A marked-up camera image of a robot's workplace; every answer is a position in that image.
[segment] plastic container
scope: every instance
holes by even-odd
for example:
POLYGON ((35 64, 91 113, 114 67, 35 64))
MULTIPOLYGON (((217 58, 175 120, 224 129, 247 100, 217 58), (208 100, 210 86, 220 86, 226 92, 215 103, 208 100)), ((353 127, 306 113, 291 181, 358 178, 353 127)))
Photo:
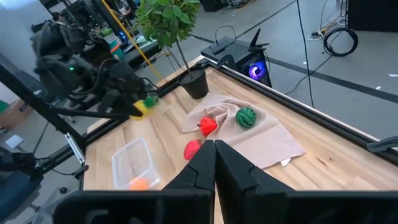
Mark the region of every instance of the plastic container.
POLYGON ((123 50, 120 48, 118 44, 118 40, 114 40, 109 44, 109 48, 111 49, 111 54, 113 57, 117 57, 118 59, 122 59, 124 57, 123 50))
POLYGON ((112 157, 113 183, 117 190, 129 190, 137 180, 146 180, 149 189, 160 181, 144 138, 137 138, 112 157))

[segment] wooden tabletop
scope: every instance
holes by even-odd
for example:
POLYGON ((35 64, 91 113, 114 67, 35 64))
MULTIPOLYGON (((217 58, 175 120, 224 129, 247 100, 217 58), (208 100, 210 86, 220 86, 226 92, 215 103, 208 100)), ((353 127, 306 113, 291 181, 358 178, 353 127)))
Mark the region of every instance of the wooden tabletop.
MULTIPOLYGON (((181 70, 171 74, 158 85, 163 85, 180 73, 181 70)), ((211 67, 206 69, 206 74, 210 92, 230 95, 262 108, 278 118, 305 149, 306 154, 293 158, 286 167, 276 164, 264 169, 276 179, 297 190, 398 189, 398 167, 211 67)), ((161 177, 158 185, 158 189, 161 189, 187 164, 188 161, 183 158, 185 145, 193 139, 204 140, 199 132, 189 134, 181 132, 186 115, 199 102, 200 100, 190 98, 182 87, 178 87, 163 98, 163 103, 154 108, 150 117, 141 121, 126 121, 89 145, 86 149, 86 164, 90 168, 85 172, 83 189, 114 189, 112 155, 140 136, 146 140, 152 153, 161 177)), ((89 131, 105 121, 106 119, 102 119, 93 124, 89 127, 89 131)), ((220 206, 216 204, 216 223, 222 223, 219 211, 220 206)))

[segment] beige cloth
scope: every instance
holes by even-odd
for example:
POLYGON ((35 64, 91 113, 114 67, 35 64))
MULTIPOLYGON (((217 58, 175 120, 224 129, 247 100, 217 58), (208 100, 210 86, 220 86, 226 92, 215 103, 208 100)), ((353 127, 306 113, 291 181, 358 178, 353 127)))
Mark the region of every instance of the beige cloth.
POLYGON ((261 169, 305 153, 278 119, 248 102, 209 93, 188 114, 183 133, 198 131, 197 124, 205 116, 214 118, 218 124, 207 139, 223 140, 261 169), (256 123, 247 130, 235 122, 236 112, 244 107, 257 114, 256 123))

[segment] clear plastic container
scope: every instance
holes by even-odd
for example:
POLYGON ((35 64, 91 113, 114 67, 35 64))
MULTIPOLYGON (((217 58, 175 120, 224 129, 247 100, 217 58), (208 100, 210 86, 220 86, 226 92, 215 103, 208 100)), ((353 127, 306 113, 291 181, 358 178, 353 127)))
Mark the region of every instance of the clear plastic container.
POLYGON ((112 168, 117 190, 129 190, 140 179, 146 180, 152 189, 160 181, 144 138, 137 138, 116 152, 112 157, 112 168))

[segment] red bell pepper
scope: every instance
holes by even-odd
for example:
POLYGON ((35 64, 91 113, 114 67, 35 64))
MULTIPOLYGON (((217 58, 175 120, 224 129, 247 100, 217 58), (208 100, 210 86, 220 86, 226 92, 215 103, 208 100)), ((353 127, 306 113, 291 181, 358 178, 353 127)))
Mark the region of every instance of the red bell pepper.
POLYGON ((192 140, 188 142, 187 146, 185 146, 184 150, 184 158, 186 160, 191 160, 195 153, 200 149, 201 142, 200 139, 192 140))
POLYGON ((213 118, 204 117, 200 120, 198 126, 200 127, 200 132, 207 136, 217 128, 217 123, 213 118))

